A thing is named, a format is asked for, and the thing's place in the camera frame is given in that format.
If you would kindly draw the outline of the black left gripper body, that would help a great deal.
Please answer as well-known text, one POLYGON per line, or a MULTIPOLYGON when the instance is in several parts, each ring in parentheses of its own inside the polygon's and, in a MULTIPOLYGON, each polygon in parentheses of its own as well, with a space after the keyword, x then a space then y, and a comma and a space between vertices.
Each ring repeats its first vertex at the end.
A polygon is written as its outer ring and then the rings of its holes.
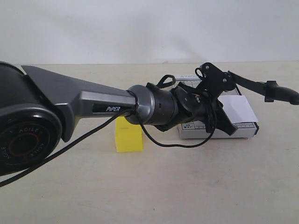
POLYGON ((213 100, 207 92, 194 94, 186 87, 177 85, 174 88, 178 113, 175 124, 200 121, 206 126, 224 122, 224 110, 218 100, 213 100))

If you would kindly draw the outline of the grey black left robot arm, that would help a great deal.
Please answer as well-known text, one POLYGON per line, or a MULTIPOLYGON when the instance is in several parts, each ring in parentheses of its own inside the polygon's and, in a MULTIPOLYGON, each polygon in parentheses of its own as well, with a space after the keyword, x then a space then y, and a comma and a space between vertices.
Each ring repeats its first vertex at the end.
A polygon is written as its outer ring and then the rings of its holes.
POLYGON ((207 133, 236 132, 218 97, 235 88, 212 67, 197 87, 172 75, 157 84, 121 90, 64 76, 35 66, 0 64, 0 174, 28 169, 43 161, 60 140, 69 141, 80 119, 123 116, 129 123, 165 132, 201 121, 207 133))

